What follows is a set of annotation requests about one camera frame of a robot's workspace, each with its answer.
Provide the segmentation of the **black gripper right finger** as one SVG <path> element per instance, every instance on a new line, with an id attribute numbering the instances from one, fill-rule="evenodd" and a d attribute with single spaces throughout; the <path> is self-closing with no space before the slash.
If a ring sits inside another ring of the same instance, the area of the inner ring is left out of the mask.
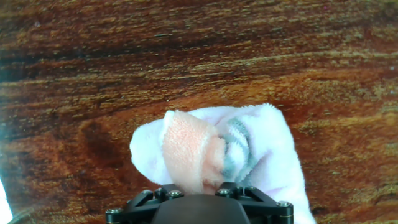
<path id="1" fill-rule="evenodd" d="M 275 201 L 253 186 L 224 182 L 216 196 L 231 199 L 237 208 L 228 208 L 232 215 L 248 218 L 246 223 L 293 224 L 293 205 L 288 201 Z"/>

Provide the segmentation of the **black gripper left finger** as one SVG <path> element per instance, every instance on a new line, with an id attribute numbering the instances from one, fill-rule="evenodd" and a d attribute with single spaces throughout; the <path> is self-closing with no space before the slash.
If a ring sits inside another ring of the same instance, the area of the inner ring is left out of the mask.
<path id="1" fill-rule="evenodd" d="M 155 190 L 143 190 L 123 208 L 107 209 L 105 222 L 126 224 L 151 221 L 163 202 L 180 197 L 183 197 L 183 192 L 174 184 L 163 185 Z"/>

